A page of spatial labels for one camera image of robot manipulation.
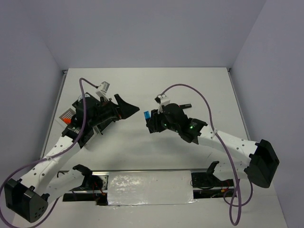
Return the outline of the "pink highlighter marker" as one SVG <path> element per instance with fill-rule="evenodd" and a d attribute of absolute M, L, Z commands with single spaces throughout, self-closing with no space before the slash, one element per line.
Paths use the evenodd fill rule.
<path fill-rule="evenodd" d="M 179 105 L 179 107 L 181 109 L 188 109 L 188 108 L 192 108 L 192 105 L 191 104 L 182 104 L 182 105 Z"/>

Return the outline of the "blue slime jar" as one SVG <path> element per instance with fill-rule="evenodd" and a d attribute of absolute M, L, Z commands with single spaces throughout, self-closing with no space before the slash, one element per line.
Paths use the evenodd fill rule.
<path fill-rule="evenodd" d="M 90 95 L 89 93 L 85 93 L 84 95 L 80 95 L 80 96 L 78 97 L 78 101 L 82 100 L 83 97 L 90 97 L 90 96 L 91 96 L 91 95 Z"/>

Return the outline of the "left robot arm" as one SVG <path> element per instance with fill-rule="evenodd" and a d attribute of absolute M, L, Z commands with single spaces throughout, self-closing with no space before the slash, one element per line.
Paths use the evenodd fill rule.
<path fill-rule="evenodd" d="M 38 221 L 49 203 L 67 191 L 80 187 L 88 189 L 97 176 L 86 166 L 75 165 L 57 178 L 61 168 L 77 154 L 96 133 L 111 122 L 127 119 L 140 109 L 115 94 L 116 102 L 96 99 L 86 93 L 72 104 L 72 116 L 54 147 L 28 173 L 18 180 L 9 179 L 4 185 L 6 205 L 30 223 Z"/>

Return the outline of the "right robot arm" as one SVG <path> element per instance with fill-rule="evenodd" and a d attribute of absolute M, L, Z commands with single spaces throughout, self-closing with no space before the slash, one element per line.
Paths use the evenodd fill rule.
<path fill-rule="evenodd" d="M 223 152 L 242 162 L 245 178 L 253 184 L 261 188 L 270 187 L 280 161 L 269 141 L 249 141 L 212 129 L 210 124 L 188 117 L 174 103 L 164 106 L 161 112 L 157 109 L 146 111 L 144 117 L 150 133 L 170 130 L 187 143 Z"/>

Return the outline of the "blue highlighter marker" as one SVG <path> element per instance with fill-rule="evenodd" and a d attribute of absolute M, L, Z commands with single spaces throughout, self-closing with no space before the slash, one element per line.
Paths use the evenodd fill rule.
<path fill-rule="evenodd" d="M 151 118 L 151 115 L 150 115 L 150 112 L 149 112 L 149 111 L 145 111 L 145 112 L 144 112 L 144 118 L 145 118 L 146 120 Z"/>

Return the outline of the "orange highlighter marker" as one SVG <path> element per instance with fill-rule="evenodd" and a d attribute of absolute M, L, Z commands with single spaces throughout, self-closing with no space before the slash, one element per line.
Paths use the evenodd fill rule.
<path fill-rule="evenodd" d="M 64 121 L 66 124 L 70 124 L 70 123 L 71 123 L 71 119 L 69 119 L 69 118 L 64 118 L 63 121 Z"/>

